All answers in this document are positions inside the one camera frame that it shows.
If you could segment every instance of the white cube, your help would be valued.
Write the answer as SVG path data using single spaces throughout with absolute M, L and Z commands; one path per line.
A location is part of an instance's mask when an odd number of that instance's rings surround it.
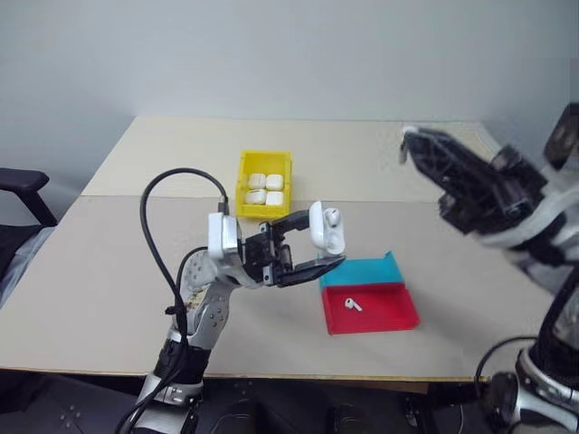
M 265 188 L 274 192 L 283 190 L 283 176 L 282 175 L 268 175 L 265 181 Z
M 264 189 L 250 190 L 245 194 L 245 203 L 250 205 L 263 205 L 265 203 L 266 193 Z
M 247 186 L 250 187 L 252 190 L 256 190 L 258 188 L 265 188 L 265 180 L 266 180 L 265 174 L 251 174 Z
M 283 205 L 282 192 L 268 192 L 268 197 L 265 200 L 266 205 L 280 206 Z

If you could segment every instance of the black cable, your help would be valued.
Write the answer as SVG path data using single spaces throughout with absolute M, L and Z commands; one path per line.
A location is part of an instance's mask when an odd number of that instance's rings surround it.
M 464 428 L 464 409 L 462 408 L 462 405 L 459 408 L 460 410 L 460 423 L 459 423 L 459 429 L 457 429 L 456 434 L 462 434 L 462 429 Z
M 178 276 L 177 282 L 173 281 L 173 277 L 171 276 L 171 273 L 169 273 L 169 270 L 167 269 L 165 262 L 163 261 L 163 259 L 161 258 L 161 255 L 159 254 L 157 246 L 156 246 L 156 244 L 153 240 L 153 237 L 151 235 L 151 231 L 148 227 L 148 221 L 147 221 L 147 201 L 148 201 L 149 195 L 151 194 L 151 191 L 153 190 L 153 188 L 155 188 L 155 186 L 157 184 L 159 184 L 165 178 L 168 178 L 171 175 L 177 175 L 177 174 L 198 175 L 198 176 L 201 176 L 201 177 L 211 181 L 217 187 L 217 189 L 219 190 L 219 192 L 222 196 L 220 199 L 220 202 L 219 202 L 218 211 L 223 212 L 225 214 L 229 214 L 229 204 L 228 204 L 229 199 L 227 197 L 227 192 L 225 192 L 225 189 L 223 188 L 222 184 L 219 181 L 217 181 L 217 179 L 215 179 L 214 177 L 209 175 L 208 173 L 206 173 L 202 170 L 193 169 L 190 167 L 180 167 L 177 169 L 168 170 L 168 171 L 156 176 L 147 185 L 147 187 L 145 188 L 145 191 L 141 195 L 141 202 L 140 202 L 140 208 L 139 208 L 141 228 L 143 230 L 143 234 L 145 235 L 145 240 L 147 241 L 147 245 L 148 245 L 149 249 L 151 250 L 151 254 L 153 255 L 153 259 L 155 260 L 155 263 L 158 265 L 158 267 L 161 271 L 161 274 L 163 274 L 163 277 L 165 278 L 167 284 L 169 285 L 169 288 L 171 289 L 171 292 L 173 293 L 173 295 L 175 297 L 174 311 L 175 311 L 175 316 L 176 316 L 177 329 L 179 331 L 179 334 L 181 335 L 181 341 L 179 342 L 177 357 L 172 361 L 171 365 L 169 366 L 169 369 L 167 369 L 166 374 L 163 376 L 163 378 L 161 378 L 157 387 L 155 387 L 155 389 L 150 394 L 148 394 L 141 401 L 137 402 L 129 411 L 127 411 L 122 416 L 119 423 L 117 424 L 117 427 L 115 428 L 116 434 L 121 433 L 123 426 L 125 425 L 125 423 L 127 422 L 127 420 L 129 418 L 130 418 L 130 423 L 128 424 L 128 432 L 130 432 L 135 427 L 135 425 L 138 422 L 138 419 L 143 414 L 143 412 L 145 411 L 147 406 L 155 399 L 157 394 L 160 391 L 162 391 L 179 374 L 180 366 L 182 365 L 182 359 L 184 356 L 186 356 L 186 353 L 187 353 L 187 351 L 186 351 L 186 349 L 187 349 L 186 310 L 185 310 L 185 303 L 184 303 L 183 299 L 181 298 L 181 295 L 179 294 L 179 289 L 181 286 L 181 283 L 180 283 L 181 277 Z M 196 251 L 198 251 L 198 250 L 192 250 L 192 252 L 189 252 L 189 254 L 187 254 L 187 255 L 190 256 L 193 253 L 195 253 Z M 181 274 L 183 273 L 183 267 L 185 266 L 185 262 L 186 262 L 186 259 L 181 261 L 181 266 L 179 267 Z
M 480 390 L 480 375 L 482 374 L 482 370 L 484 369 L 485 364 L 487 364 L 487 361 L 489 360 L 490 356 L 492 356 L 495 353 L 495 351 L 497 351 L 501 346 L 504 346 L 506 344 L 511 344 L 517 341 L 531 341 L 531 340 L 532 341 L 536 340 L 536 336 L 522 335 L 510 337 L 509 339 L 505 339 L 503 341 L 498 342 L 497 344 L 494 344 L 485 353 L 485 355 L 482 356 L 482 359 L 480 359 L 479 365 L 477 366 L 477 371 L 474 374 L 474 390 L 477 393 L 477 398 L 479 398 L 479 400 L 482 396 L 482 391 Z

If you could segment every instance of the cable connector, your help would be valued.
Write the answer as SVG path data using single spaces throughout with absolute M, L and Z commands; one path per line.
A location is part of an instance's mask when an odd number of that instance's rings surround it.
M 219 204 L 217 205 L 217 212 L 222 212 L 223 215 L 229 215 L 229 202 L 226 197 L 221 197 L 219 199 Z
M 186 313 L 186 309 L 179 308 L 177 306 L 169 306 L 165 309 L 165 315 L 176 315 L 179 313 Z

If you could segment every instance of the white wall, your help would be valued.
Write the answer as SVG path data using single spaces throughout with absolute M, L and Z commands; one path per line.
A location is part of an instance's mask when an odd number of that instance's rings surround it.
M 575 0 L 3 2 L 1 164 L 47 170 L 63 209 L 131 115 L 482 119 L 538 157 L 570 98 L 577 11 Z
M 579 58 L 571 60 L 571 99 L 579 102 Z

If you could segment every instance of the chair armrest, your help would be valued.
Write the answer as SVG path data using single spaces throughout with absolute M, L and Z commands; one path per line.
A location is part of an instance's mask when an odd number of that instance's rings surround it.
M 56 218 L 38 194 L 49 177 L 36 170 L 6 169 L 0 167 L 0 190 L 16 194 L 34 217 L 44 226 L 56 226 Z
M 19 195 L 36 193 L 48 183 L 49 179 L 46 174 L 35 170 L 0 167 L 0 190 Z

